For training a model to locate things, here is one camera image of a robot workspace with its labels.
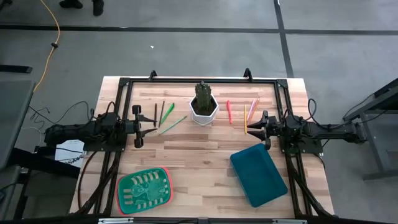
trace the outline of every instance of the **gray floor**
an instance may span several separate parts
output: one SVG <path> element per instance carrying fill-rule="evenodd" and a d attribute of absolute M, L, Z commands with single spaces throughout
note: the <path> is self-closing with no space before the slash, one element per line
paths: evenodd
<path fill-rule="evenodd" d="M 61 25 L 136 27 L 276 28 L 271 0 L 117 0 L 106 1 L 95 18 L 92 5 L 64 10 L 49 1 Z M 280 0 L 288 29 L 396 30 L 398 3 L 393 0 Z M 14 0 L 0 12 L 0 23 L 53 24 L 39 1 Z M 0 78 L 40 79 L 53 31 L 0 30 L 0 62 L 29 65 L 30 75 L 2 73 Z M 339 123 L 346 110 L 398 77 L 398 36 L 288 35 L 297 78 L 318 102 L 317 118 Z M 240 77 L 246 67 L 256 77 L 286 77 L 278 34 L 210 34 L 156 32 L 62 32 L 47 76 L 31 106 L 50 109 L 59 118 L 72 104 L 86 100 L 95 107 L 105 75 L 195 75 Z M 77 106 L 63 123 L 86 119 Z M 35 126 L 29 117 L 24 127 Z M 32 149 L 38 134 L 20 133 L 17 145 Z M 337 215 L 345 218 L 398 222 L 398 179 L 363 182 L 376 171 L 367 144 L 330 141 L 325 148 L 326 174 Z M 74 180 L 37 177 L 30 186 L 25 217 L 64 215 Z M 60 196 L 47 195 L 42 182 L 57 186 Z M 51 206 L 57 203 L 58 209 Z"/>

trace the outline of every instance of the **green plant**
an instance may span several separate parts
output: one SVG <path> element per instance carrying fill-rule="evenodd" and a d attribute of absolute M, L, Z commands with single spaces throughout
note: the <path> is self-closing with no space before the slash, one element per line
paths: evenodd
<path fill-rule="evenodd" d="M 197 114 L 210 115 L 213 112 L 213 103 L 211 102 L 211 88 L 204 81 L 195 86 Z"/>

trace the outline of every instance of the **shoe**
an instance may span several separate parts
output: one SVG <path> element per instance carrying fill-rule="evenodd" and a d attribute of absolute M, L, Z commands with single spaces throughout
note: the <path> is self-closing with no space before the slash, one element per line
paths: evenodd
<path fill-rule="evenodd" d="M 104 13 L 104 1 L 103 0 L 93 0 L 93 14 L 94 16 L 100 16 Z"/>
<path fill-rule="evenodd" d="M 78 0 L 63 0 L 62 2 L 60 2 L 60 6 L 64 9 L 81 9 L 83 7 L 83 4 Z"/>

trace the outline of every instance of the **green tray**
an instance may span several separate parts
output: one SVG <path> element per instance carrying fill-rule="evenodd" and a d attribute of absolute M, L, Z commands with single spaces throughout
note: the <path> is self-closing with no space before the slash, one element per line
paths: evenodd
<path fill-rule="evenodd" d="M 173 185 L 166 168 L 156 167 L 121 177 L 118 206 L 122 215 L 163 205 L 173 198 Z"/>

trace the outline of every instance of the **wooden table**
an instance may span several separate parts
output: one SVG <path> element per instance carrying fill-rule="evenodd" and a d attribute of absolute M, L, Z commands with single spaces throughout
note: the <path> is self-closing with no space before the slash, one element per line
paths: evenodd
<path fill-rule="evenodd" d="M 114 101 L 120 77 L 104 77 L 96 106 L 96 114 L 104 113 L 110 101 Z M 308 116 L 307 92 L 301 78 L 287 79 L 293 111 Z M 157 103 L 158 116 L 165 100 L 165 111 L 171 103 L 175 108 L 160 129 L 144 138 L 144 147 L 134 148 L 135 135 L 129 135 L 126 150 L 122 154 L 118 177 L 148 169 L 165 166 L 170 171 L 174 185 L 174 199 L 170 204 L 135 213 L 134 217 L 211 217 L 211 218 L 293 218 L 290 192 L 261 207 L 253 208 L 244 196 L 229 157 L 260 141 L 244 133 L 243 105 L 249 108 L 253 99 L 260 97 L 260 103 L 253 121 L 260 119 L 262 111 L 269 116 L 276 115 L 274 88 L 268 84 L 211 84 L 212 93 L 220 104 L 212 124 L 199 126 L 190 116 L 189 101 L 195 94 L 194 83 L 135 83 L 130 105 L 141 105 L 142 114 L 154 116 Z M 229 124 L 226 101 L 231 101 L 233 124 Z M 163 135 L 159 133 L 176 120 L 188 118 Z M 133 119 L 131 107 L 129 119 Z M 142 124 L 143 129 L 153 128 L 153 123 Z M 279 149 L 279 141 L 272 138 L 269 154 L 272 157 L 285 184 L 289 187 L 285 157 Z M 85 202 L 93 193 L 100 179 L 104 153 L 97 153 L 87 167 L 83 178 L 81 197 Z M 307 184 L 324 208 L 333 213 L 325 171 L 319 158 L 303 154 Z M 304 212 L 302 193 L 298 188 L 300 208 Z M 102 207 L 106 203 L 108 188 L 104 191 Z M 71 212 L 77 210 L 77 194 Z M 112 216 L 120 216 L 113 202 Z"/>

